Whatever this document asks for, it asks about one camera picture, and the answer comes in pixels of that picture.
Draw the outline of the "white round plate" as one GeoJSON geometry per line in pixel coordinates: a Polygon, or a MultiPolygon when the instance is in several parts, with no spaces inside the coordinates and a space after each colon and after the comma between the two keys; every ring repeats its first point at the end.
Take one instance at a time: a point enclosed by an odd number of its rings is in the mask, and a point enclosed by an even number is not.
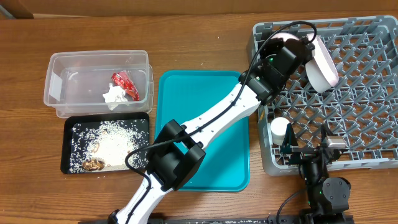
{"type": "Polygon", "coordinates": [[[326,45],[323,43],[319,35],[316,35],[312,44],[315,46],[315,49],[313,50],[313,58],[311,60],[316,62],[327,82],[331,86],[330,88],[332,88],[339,81],[335,64],[326,48],[326,45]]]}

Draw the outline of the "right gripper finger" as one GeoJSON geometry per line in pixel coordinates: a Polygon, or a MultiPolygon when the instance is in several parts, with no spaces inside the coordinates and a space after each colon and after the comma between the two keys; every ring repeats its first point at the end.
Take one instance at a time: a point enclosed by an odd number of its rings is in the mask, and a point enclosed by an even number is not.
{"type": "Polygon", "coordinates": [[[331,146],[334,134],[326,124],[321,125],[321,146],[331,146]]]}
{"type": "Polygon", "coordinates": [[[289,165],[299,165],[299,145],[292,125],[287,125],[284,140],[280,147],[282,155],[289,155],[289,165]]]}

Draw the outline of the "white cup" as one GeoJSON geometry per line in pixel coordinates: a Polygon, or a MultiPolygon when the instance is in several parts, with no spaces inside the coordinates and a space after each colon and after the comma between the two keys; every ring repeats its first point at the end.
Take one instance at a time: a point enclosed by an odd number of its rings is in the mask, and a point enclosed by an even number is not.
{"type": "Polygon", "coordinates": [[[272,143],[278,146],[283,144],[287,125],[290,121],[284,117],[278,117],[271,121],[270,128],[271,128],[271,136],[272,136],[272,143]]]}

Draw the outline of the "red snack wrapper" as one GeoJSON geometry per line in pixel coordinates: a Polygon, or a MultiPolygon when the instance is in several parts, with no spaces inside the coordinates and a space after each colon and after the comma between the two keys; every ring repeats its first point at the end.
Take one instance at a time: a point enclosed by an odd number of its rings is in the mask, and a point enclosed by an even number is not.
{"type": "Polygon", "coordinates": [[[111,77],[112,81],[120,86],[127,95],[129,95],[134,101],[139,101],[140,96],[134,82],[129,78],[129,72],[123,70],[118,73],[113,73],[111,77]]]}

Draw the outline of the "grey bowl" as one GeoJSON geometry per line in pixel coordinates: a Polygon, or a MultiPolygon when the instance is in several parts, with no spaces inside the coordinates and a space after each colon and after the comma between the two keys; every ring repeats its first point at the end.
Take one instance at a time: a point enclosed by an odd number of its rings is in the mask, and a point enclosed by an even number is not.
{"type": "Polygon", "coordinates": [[[314,60],[305,64],[305,71],[312,88],[316,92],[323,93],[331,87],[314,60]]]}

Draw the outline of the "white napkin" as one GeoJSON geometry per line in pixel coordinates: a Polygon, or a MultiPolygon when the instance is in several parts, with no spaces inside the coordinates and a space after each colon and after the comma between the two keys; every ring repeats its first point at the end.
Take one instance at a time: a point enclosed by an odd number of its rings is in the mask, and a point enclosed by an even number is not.
{"type": "Polygon", "coordinates": [[[108,108],[113,111],[119,105],[128,105],[128,99],[125,97],[126,92],[120,86],[113,86],[109,84],[109,91],[103,94],[105,102],[108,104],[108,108]]]}

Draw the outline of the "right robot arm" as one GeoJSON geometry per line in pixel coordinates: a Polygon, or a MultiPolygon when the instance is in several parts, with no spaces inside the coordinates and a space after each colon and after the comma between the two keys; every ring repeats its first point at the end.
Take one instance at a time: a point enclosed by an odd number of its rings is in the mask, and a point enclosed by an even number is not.
{"type": "Polygon", "coordinates": [[[354,223],[352,216],[345,215],[349,209],[351,183],[343,177],[330,177],[327,168],[327,164],[338,160],[346,151],[346,141],[333,134],[325,124],[320,129],[320,144],[299,147],[292,125],[287,125],[280,151],[290,156],[290,165],[298,165],[305,188],[281,204],[275,217],[276,223],[354,223]],[[280,214],[283,207],[302,192],[307,194],[309,207],[301,210],[297,216],[282,218],[280,214]]]}

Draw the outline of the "pink bowl with food scraps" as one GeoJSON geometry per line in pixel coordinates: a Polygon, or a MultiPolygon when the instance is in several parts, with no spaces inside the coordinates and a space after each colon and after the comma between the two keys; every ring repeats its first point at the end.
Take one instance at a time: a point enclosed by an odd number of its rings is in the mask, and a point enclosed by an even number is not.
{"type": "Polygon", "coordinates": [[[297,36],[286,32],[279,32],[275,34],[272,37],[272,39],[282,39],[284,42],[286,42],[289,39],[300,40],[297,36]]]}

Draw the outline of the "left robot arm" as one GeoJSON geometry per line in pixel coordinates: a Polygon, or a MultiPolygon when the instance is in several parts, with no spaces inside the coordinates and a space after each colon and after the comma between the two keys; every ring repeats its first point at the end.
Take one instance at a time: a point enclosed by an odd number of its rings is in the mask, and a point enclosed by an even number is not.
{"type": "Polygon", "coordinates": [[[315,33],[301,39],[288,33],[273,33],[258,48],[249,68],[230,93],[203,114],[183,124],[170,120],[151,146],[144,147],[148,164],[143,181],[128,204],[115,210],[108,223],[147,223],[150,214],[171,191],[183,187],[198,171],[207,147],[260,105],[270,103],[290,76],[313,60],[315,33]]]}

